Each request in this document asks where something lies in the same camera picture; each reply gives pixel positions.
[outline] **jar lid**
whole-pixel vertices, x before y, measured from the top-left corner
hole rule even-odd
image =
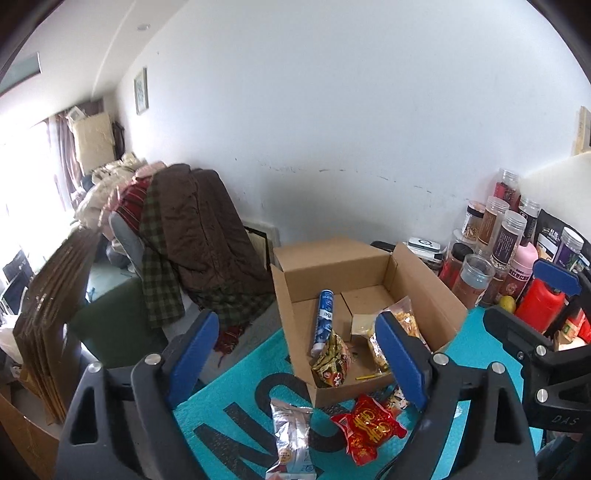
[[[509,209],[509,204],[503,199],[491,195],[486,201],[486,207],[488,209],[493,208],[499,210],[500,212],[505,212]]]
[[[542,207],[538,202],[534,202],[532,199],[524,197],[523,195],[521,196],[519,203],[524,207],[531,207],[536,210],[540,210]]]
[[[485,209],[486,205],[483,205],[480,202],[476,202],[474,200],[470,200],[468,202],[468,207],[466,211],[472,216],[475,216],[477,218],[483,218]]]
[[[457,243],[452,247],[452,257],[460,262],[463,262],[466,255],[474,253],[474,250],[469,246],[461,243]]]
[[[505,212],[505,221],[507,222],[507,225],[511,225],[518,230],[525,230],[525,227],[527,226],[527,219],[513,210],[507,210]]]
[[[500,168],[499,172],[501,174],[501,177],[503,178],[507,178],[513,181],[519,181],[519,175],[517,175],[517,173],[513,173],[512,171],[506,170],[504,168]]]
[[[570,242],[576,244],[579,247],[579,249],[583,248],[583,243],[584,243],[583,238],[577,232],[575,232],[572,228],[565,226],[562,230],[561,239],[563,241],[570,241]]]

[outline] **ceiling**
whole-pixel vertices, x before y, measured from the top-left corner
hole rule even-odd
[[[41,75],[0,97],[0,144],[76,103],[100,98],[188,0],[65,0],[15,62],[39,52]],[[146,31],[138,31],[149,24]]]

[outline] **framed picture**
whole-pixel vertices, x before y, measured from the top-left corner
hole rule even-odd
[[[148,109],[148,80],[147,69],[144,67],[134,79],[135,111],[138,115]]]

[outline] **red snack bag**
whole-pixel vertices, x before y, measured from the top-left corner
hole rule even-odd
[[[378,457],[378,447],[396,435],[404,438],[407,431],[392,414],[367,395],[360,395],[351,413],[330,418],[343,431],[347,453],[362,466]]]
[[[591,343],[591,327],[589,321],[585,318],[579,330],[579,338],[582,338],[585,342]]]

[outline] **snack bag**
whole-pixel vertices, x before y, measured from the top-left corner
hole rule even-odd
[[[394,418],[398,417],[403,410],[408,407],[408,400],[404,398],[404,394],[400,387],[396,387],[392,394],[383,403],[384,408],[388,410]]]
[[[312,372],[329,387],[339,387],[345,382],[350,366],[349,348],[333,330],[318,360],[312,365]]]
[[[413,306],[410,303],[409,297],[404,297],[402,300],[385,309],[384,312],[392,312],[392,315],[396,317],[398,323],[404,328],[404,331],[411,337],[420,339],[423,345],[431,351],[418,329],[417,319],[414,317]]]
[[[394,435],[404,438],[407,431],[392,414],[368,395],[360,395],[351,413],[330,418],[345,434],[347,453],[362,466],[378,457],[378,447]]]
[[[378,366],[378,369],[381,372],[387,372],[388,370],[390,370],[390,367],[388,365],[388,361],[386,360],[384,352],[382,352],[382,349],[378,344],[378,338],[375,336],[375,322],[374,325],[370,328],[368,335],[369,350],[371,351],[375,364]]]
[[[271,411],[278,460],[267,470],[265,479],[278,475],[281,480],[316,480],[308,444],[313,409],[272,398]]]

